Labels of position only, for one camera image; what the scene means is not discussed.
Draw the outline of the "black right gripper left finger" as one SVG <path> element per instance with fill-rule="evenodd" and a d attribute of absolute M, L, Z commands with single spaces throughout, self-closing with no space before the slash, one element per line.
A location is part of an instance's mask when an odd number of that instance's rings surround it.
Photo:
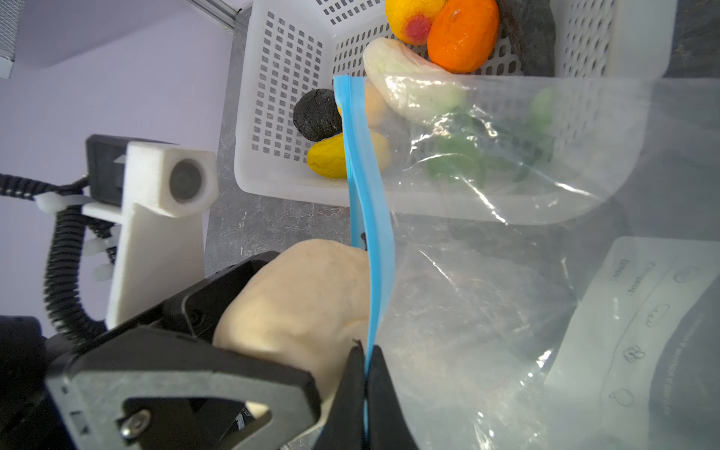
<path fill-rule="evenodd" d="M 350 350 L 345 369 L 315 450 L 362 450 L 365 437 L 365 354 L 361 344 Z"/>

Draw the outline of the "small yellow lemon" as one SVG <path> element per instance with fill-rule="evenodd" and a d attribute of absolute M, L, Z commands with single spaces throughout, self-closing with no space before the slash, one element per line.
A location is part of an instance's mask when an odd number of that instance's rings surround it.
<path fill-rule="evenodd" d="M 363 79 L 365 91 L 365 116 L 371 131 L 378 131 L 384 123 L 387 104 L 383 96 L 368 79 Z"/>

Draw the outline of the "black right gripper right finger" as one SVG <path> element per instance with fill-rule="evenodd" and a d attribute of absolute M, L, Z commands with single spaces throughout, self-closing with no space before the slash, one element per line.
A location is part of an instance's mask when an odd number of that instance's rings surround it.
<path fill-rule="evenodd" d="M 374 346 L 366 375 L 365 448 L 418 450 L 405 421 L 383 350 Z"/>

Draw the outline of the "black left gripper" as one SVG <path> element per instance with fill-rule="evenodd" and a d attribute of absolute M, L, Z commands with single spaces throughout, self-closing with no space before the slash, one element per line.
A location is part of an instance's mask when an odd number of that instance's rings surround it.
<path fill-rule="evenodd" d="M 279 449 L 320 418 L 303 370 L 150 327 L 61 356 L 108 331 L 84 309 L 61 324 L 1 317 L 3 449 Z"/>

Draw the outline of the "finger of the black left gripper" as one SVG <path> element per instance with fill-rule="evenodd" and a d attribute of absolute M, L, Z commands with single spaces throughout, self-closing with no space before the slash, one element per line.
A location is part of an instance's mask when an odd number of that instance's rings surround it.
<path fill-rule="evenodd" d="M 279 256 L 268 251 L 217 271 L 162 304 L 162 327 L 211 343 L 219 320 L 249 281 Z"/>

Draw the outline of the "white perforated plastic basket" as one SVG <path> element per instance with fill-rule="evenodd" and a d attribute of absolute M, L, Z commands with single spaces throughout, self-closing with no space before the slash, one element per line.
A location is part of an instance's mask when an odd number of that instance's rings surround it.
<path fill-rule="evenodd" d="M 479 197 L 435 189 L 423 175 L 386 191 L 397 212 L 471 221 L 547 225 L 600 206 L 628 180 L 641 154 L 649 110 L 611 98 L 610 78 L 656 80 L 669 67 L 673 1 L 552 1 L 556 31 L 551 80 L 531 76 L 507 35 L 480 67 L 479 107 L 526 116 L 553 88 L 552 157 L 525 180 L 491 174 Z M 294 106 L 335 76 L 360 75 L 362 52 L 391 28 L 380 1 L 257 1 L 249 17 L 240 85 L 234 173 L 242 191 L 346 206 L 346 182 L 315 174 L 311 142 L 294 127 Z"/>

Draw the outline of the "beige round potato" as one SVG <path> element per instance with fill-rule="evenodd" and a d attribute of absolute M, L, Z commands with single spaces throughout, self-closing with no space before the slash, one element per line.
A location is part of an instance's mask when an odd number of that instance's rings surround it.
<path fill-rule="evenodd" d="M 217 348 L 311 373 L 328 416 L 350 350 L 368 341 L 369 255 L 322 239 L 283 251 L 225 309 Z"/>

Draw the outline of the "clear zip bag blue zipper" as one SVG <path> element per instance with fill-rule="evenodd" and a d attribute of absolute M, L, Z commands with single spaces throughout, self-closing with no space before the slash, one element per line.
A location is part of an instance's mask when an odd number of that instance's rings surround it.
<path fill-rule="evenodd" d="M 482 189 L 414 167 L 389 108 L 370 130 L 363 79 L 334 81 L 352 241 L 370 257 L 369 350 L 418 447 L 718 448 L 718 80 L 607 80 L 649 110 L 628 180 L 575 219 L 512 225 L 395 210 L 386 191 L 416 176 Z"/>

